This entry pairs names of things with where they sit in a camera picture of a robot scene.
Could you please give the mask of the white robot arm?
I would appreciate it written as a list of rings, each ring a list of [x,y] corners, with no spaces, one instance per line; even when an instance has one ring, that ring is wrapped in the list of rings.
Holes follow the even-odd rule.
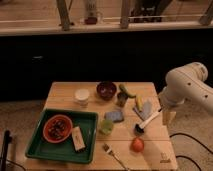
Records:
[[[205,84],[207,77],[208,70],[200,62],[174,68],[166,74],[166,86],[158,94],[164,125],[171,123],[176,116],[175,108],[182,105],[186,99],[213,115],[213,88]]]

